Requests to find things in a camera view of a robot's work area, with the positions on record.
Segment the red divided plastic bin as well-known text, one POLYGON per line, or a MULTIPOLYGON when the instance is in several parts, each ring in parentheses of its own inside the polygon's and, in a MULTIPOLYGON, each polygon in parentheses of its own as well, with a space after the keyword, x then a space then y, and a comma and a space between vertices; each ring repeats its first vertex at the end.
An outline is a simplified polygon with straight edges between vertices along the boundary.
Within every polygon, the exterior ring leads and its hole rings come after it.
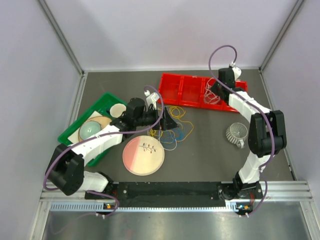
POLYGON ((234 108, 210 92, 215 81, 212 77, 163 73, 158 91, 166 105, 235 113, 234 108))

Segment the grey ribbed ceramic mug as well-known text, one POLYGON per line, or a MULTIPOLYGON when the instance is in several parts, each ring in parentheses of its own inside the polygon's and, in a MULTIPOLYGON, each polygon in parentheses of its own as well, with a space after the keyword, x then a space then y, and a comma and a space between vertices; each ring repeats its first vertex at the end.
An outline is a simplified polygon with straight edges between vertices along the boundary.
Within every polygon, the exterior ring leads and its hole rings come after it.
POLYGON ((244 148, 248 134, 249 131, 247 127, 240 122, 231 124, 225 132, 227 140, 240 149, 244 148))

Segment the small cream cup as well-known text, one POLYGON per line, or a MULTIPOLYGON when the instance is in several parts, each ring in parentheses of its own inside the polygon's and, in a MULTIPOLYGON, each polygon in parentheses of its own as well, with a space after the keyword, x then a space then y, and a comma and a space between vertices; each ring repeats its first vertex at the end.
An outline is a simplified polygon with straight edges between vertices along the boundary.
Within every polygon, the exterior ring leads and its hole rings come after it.
POLYGON ((109 112, 113 118, 119 118, 123 114, 123 112, 126 111, 126 109, 126 105, 122 103, 117 103, 110 108, 109 112))

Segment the pink cream round plate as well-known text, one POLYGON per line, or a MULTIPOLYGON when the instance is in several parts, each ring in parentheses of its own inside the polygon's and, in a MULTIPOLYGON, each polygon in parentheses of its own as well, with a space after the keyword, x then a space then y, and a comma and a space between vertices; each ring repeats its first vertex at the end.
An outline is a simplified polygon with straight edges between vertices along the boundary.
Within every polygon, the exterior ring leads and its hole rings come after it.
POLYGON ((160 169, 165 150, 155 138, 147 135, 131 139, 123 149, 124 167, 136 176, 148 176, 160 169))

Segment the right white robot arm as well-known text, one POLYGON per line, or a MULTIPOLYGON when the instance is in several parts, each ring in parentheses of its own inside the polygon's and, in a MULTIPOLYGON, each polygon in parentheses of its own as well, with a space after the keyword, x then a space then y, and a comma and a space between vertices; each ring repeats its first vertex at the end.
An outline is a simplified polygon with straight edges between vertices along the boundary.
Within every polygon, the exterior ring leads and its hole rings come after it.
POLYGON ((233 178, 232 186, 224 186, 220 190, 221 197, 226 200, 245 198, 254 192, 266 165, 287 145, 283 112, 260 105, 245 90, 236 87, 236 79, 240 75, 241 70, 236 66, 221 68, 210 88, 211 92, 237 110, 249 123, 249 155, 233 178))

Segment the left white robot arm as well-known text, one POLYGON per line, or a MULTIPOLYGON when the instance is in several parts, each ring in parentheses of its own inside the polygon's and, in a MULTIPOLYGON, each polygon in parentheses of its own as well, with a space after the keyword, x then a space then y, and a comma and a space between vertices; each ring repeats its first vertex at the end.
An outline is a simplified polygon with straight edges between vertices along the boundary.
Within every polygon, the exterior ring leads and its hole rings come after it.
POLYGON ((82 190, 97 192, 109 198, 114 191, 111 179, 98 172, 88 172, 85 166, 92 159, 137 134, 138 127, 144 130, 171 130, 178 127, 165 106, 158 111, 155 103, 146 104, 141 98, 132 98, 126 109, 105 128, 93 136, 70 146, 58 145, 51 157, 44 181, 51 181, 55 190, 66 196, 82 190))

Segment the green plastic tray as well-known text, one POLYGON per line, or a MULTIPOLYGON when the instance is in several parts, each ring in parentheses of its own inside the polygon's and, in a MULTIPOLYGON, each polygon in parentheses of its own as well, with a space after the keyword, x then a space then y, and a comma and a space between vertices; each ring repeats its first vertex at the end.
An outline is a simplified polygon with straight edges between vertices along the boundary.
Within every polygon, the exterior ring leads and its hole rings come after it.
MULTIPOLYGON (((106 92, 104 93, 94 104, 92 104, 78 119, 73 122, 59 137, 58 142, 66 146, 74 145, 68 140, 68 137, 80 126, 80 123, 83 123, 94 111, 97 111, 101 116, 108 117, 112 120, 115 117, 110 115, 110 108, 115 104, 124 104, 126 103, 114 96, 113 94, 106 92)), ((102 146, 105 148, 100 154, 94 156, 93 153, 89 153, 88 156, 84 158, 84 163, 86 167, 94 167, 98 162, 109 152, 109 150, 118 144, 121 143, 121 134, 116 135, 107 135, 104 136, 103 140, 109 140, 108 143, 104 143, 102 146)))

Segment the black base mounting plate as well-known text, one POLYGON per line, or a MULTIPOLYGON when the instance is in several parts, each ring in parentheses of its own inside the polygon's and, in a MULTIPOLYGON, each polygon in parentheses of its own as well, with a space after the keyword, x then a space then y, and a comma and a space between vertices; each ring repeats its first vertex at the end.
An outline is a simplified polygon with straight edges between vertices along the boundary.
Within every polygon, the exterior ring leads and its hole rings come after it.
POLYGON ((237 192, 232 182, 115 182, 104 194, 119 200, 123 208, 196 208, 223 207, 225 200, 262 198, 259 183, 237 192))

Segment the pale green bowl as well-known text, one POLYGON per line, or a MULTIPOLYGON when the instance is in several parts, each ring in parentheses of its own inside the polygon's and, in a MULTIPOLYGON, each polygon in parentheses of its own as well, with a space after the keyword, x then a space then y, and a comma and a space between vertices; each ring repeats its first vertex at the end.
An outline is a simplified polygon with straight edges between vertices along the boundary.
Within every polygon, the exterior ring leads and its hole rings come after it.
POLYGON ((82 140, 86 140, 92 135, 101 131, 101 125, 97 121, 87 121, 85 122, 78 131, 79 138, 82 140))

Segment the round wooden board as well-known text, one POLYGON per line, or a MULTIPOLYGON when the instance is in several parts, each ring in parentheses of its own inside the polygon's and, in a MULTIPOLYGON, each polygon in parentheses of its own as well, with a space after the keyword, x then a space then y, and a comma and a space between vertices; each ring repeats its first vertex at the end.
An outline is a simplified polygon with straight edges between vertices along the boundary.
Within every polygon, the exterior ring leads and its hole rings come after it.
POLYGON ((96 121, 101 125, 101 130, 103 130, 107 125, 112 121, 109 117, 106 116, 97 116, 89 119, 88 121, 96 121))

